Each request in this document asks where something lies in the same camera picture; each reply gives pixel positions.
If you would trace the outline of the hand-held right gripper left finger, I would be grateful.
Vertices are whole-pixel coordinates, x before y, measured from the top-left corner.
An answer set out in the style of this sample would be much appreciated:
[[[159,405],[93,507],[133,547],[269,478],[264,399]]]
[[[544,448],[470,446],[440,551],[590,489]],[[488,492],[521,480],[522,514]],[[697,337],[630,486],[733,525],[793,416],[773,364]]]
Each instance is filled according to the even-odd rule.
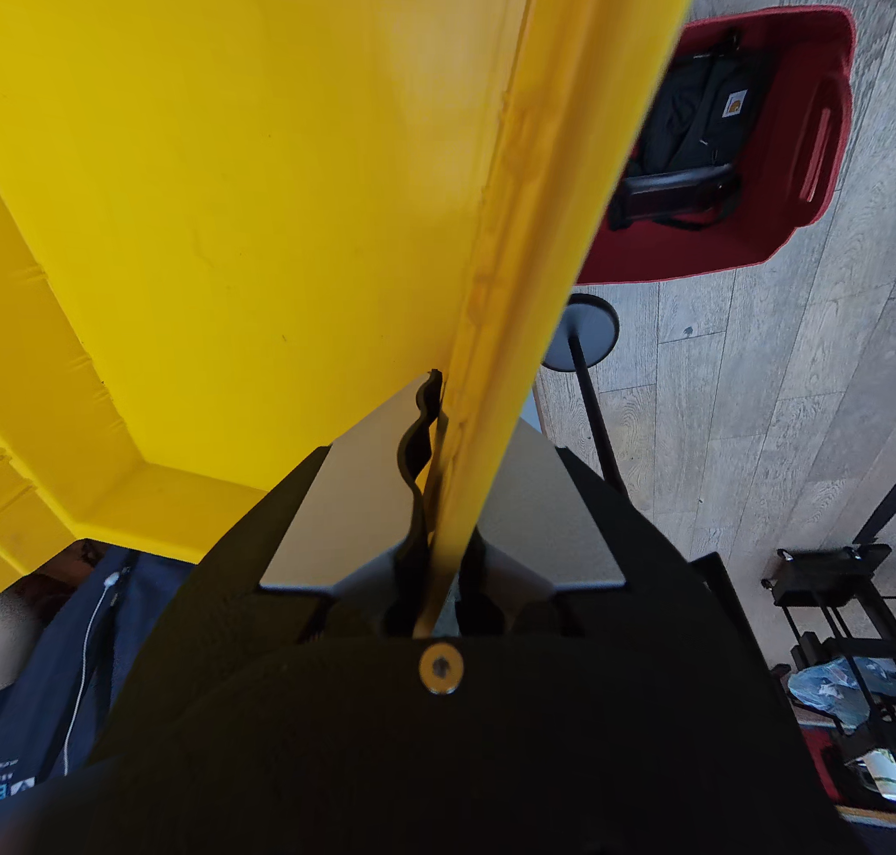
[[[442,374],[415,378],[330,446],[259,582],[343,603],[388,637],[418,621],[430,552],[420,474],[432,456]]]

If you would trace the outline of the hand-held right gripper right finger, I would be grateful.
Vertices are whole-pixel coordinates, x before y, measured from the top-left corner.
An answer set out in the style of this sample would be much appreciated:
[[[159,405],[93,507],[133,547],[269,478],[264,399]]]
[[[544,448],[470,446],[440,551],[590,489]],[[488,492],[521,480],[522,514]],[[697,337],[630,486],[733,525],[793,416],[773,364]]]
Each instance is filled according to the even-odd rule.
[[[461,635],[499,636],[530,605],[624,586],[557,450],[530,423],[519,422],[458,572]]]

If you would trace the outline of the yellow plastic bin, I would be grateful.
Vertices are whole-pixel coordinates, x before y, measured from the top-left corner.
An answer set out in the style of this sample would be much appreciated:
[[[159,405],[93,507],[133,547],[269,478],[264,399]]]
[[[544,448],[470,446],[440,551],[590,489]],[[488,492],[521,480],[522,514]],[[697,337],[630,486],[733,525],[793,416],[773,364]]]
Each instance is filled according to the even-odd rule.
[[[2,0],[2,579],[437,369],[422,637],[691,2]]]

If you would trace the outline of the black shoulder bag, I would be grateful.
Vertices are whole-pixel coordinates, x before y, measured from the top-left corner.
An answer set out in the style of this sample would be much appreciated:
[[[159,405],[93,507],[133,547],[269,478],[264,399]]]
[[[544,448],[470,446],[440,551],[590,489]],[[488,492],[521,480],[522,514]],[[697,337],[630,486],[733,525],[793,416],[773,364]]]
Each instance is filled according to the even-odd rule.
[[[735,211],[737,163],[774,71],[767,51],[743,48],[742,33],[730,27],[712,47],[669,66],[609,202],[611,231],[653,222],[700,232]]]

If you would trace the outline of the navy blue jacket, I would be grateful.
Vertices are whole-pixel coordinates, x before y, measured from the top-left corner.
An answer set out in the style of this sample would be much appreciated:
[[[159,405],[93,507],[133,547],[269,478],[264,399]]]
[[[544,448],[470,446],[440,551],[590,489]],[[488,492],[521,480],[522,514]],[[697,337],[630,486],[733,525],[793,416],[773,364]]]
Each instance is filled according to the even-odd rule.
[[[73,590],[2,692],[2,799],[85,766],[140,648],[190,563],[110,547]]]

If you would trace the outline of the black metal cart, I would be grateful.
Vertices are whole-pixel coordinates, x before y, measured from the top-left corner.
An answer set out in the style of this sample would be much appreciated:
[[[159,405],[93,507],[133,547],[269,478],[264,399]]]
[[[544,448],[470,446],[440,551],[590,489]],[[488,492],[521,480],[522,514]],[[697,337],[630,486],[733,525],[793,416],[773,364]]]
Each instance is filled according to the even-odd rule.
[[[886,753],[890,759],[895,756],[895,696],[871,695],[853,661],[855,657],[892,659],[895,665],[895,618],[890,608],[894,598],[881,595],[875,585],[875,572],[891,552],[877,536],[894,513],[895,489],[891,488],[851,544],[825,551],[781,548],[777,573],[763,580],[795,637],[793,673],[840,657],[852,665],[870,707],[869,719],[854,729],[802,705],[786,682],[797,705],[833,721],[842,756],[848,762],[872,753]]]

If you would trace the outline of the blue plastic bag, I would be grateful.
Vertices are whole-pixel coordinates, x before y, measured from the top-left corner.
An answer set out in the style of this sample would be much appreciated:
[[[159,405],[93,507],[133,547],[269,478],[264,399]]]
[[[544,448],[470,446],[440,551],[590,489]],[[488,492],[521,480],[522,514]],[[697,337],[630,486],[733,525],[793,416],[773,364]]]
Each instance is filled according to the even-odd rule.
[[[853,661],[871,695],[894,698],[892,659],[855,657]],[[835,717],[848,728],[854,729],[869,719],[868,701],[845,657],[793,673],[787,686],[802,705]]]

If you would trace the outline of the red plastic bin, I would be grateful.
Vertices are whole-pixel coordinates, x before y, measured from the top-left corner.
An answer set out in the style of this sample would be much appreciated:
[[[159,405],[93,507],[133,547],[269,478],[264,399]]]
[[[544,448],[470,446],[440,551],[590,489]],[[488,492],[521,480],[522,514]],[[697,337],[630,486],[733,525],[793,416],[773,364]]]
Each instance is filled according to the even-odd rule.
[[[676,58],[704,52],[730,27],[742,30],[744,49],[767,51],[774,61],[755,129],[737,163],[742,191],[735,211],[700,232],[653,222],[613,232],[607,208],[578,284],[675,280],[757,266],[828,209],[853,121],[853,13],[841,6],[771,7],[689,23],[658,88]]]

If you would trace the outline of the black stanchion post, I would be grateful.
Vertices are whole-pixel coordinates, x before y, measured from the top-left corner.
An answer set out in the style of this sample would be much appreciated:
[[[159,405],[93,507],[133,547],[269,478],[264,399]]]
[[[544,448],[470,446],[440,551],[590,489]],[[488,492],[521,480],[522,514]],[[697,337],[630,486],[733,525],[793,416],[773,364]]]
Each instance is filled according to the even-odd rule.
[[[574,293],[566,303],[541,366],[575,375],[602,476],[618,494],[629,498],[589,375],[590,368],[611,354],[619,332],[618,314],[610,302],[592,294]]]

